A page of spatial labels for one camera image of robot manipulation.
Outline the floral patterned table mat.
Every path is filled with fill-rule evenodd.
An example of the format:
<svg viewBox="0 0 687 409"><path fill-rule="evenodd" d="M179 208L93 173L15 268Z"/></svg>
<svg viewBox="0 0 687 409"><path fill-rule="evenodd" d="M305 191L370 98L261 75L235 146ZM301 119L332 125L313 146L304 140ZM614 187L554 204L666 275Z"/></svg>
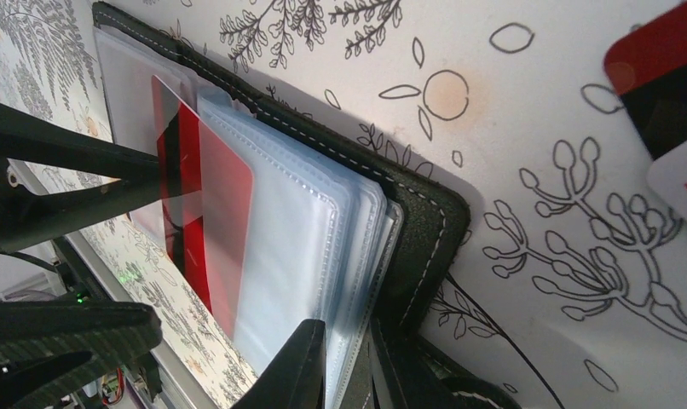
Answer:
<svg viewBox="0 0 687 409"><path fill-rule="evenodd" d="M687 224L603 60L680 1L0 1L0 102L114 141L113 26L471 224L419 333L523 408L687 408Z"/></svg>

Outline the red card centre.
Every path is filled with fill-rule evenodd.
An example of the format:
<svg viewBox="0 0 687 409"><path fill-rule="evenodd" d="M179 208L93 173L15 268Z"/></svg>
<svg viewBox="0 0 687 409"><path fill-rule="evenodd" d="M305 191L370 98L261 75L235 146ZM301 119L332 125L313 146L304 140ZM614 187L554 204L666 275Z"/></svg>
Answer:
<svg viewBox="0 0 687 409"><path fill-rule="evenodd" d="M687 1L616 41L603 69L651 158L687 141Z"/></svg>

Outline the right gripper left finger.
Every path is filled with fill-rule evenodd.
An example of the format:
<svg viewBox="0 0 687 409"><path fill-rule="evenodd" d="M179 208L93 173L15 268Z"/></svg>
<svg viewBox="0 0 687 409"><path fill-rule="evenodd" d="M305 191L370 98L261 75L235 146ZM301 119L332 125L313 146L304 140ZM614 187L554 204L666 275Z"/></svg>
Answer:
<svg viewBox="0 0 687 409"><path fill-rule="evenodd" d="M326 324L306 319L233 409L321 409L325 382Z"/></svg>

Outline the black card holder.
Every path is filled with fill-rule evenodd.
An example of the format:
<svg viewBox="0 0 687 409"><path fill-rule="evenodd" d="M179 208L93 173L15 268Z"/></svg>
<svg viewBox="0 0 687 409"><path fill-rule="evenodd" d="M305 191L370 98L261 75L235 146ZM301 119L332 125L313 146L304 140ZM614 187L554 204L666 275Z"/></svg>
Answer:
<svg viewBox="0 0 687 409"><path fill-rule="evenodd" d="M93 8L101 52L131 58L136 79L105 67L106 89L143 97L147 123L110 110L114 135L158 158L151 79L158 76L254 175L234 337L255 373L306 319L326 324L324 408L355 374L368 383L373 319L414 338L470 215L450 189L285 107L187 45L107 3Z"/></svg>

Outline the white red-dot card left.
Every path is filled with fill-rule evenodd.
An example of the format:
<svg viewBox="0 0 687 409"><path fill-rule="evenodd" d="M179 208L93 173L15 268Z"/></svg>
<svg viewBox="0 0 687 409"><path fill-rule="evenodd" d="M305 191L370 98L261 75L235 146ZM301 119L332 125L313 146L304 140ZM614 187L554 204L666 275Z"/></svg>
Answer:
<svg viewBox="0 0 687 409"><path fill-rule="evenodd" d="M687 222L687 141L655 160L646 181Z"/></svg>

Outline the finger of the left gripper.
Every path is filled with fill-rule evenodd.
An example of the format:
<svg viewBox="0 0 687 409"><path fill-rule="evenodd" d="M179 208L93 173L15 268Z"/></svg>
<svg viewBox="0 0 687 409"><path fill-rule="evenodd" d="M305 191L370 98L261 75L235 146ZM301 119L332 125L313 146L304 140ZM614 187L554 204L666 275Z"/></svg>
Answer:
<svg viewBox="0 0 687 409"><path fill-rule="evenodd" d="M45 408L137 359L115 329L147 323L100 302L0 302L0 408Z"/></svg>
<svg viewBox="0 0 687 409"><path fill-rule="evenodd" d="M37 193L13 187L7 168L38 165L62 175L90 178L77 187ZM199 191L184 191L183 179L165 179L162 160L150 153L84 135L0 102L0 252L14 253L110 221L142 228L133 215L185 220L185 206Z"/></svg>

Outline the aluminium rail frame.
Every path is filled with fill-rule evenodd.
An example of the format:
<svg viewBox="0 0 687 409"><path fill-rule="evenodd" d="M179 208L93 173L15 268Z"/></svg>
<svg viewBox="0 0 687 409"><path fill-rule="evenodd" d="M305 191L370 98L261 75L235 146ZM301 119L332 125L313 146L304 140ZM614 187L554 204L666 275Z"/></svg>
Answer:
<svg viewBox="0 0 687 409"><path fill-rule="evenodd" d="M67 234L60 242L61 252L75 253L75 258L85 264L79 275L84 284L91 288L92 294L101 297L100 303L129 312L133 300L86 238L80 232L74 232ZM130 345L134 348L131 354L135 357L142 356L141 349L144 346L152 347L150 353L159 367L163 400L173 408L215 408L215 402L163 340L161 322L152 308L139 305L136 309L136 316L145 316L147 323L134 330L115 329L110 336L113 347L121 349Z"/></svg>

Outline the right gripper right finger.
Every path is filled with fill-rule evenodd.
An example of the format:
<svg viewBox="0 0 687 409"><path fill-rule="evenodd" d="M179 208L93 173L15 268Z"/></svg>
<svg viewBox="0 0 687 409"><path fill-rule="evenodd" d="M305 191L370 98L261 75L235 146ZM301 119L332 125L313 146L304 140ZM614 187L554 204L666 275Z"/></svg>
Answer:
<svg viewBox="0 0 687 409"><path fill-rule="evenodd" d="M439 378L398 328L369 324L371 391L376 408L518 408L501 388L473 376Z"/></svg>

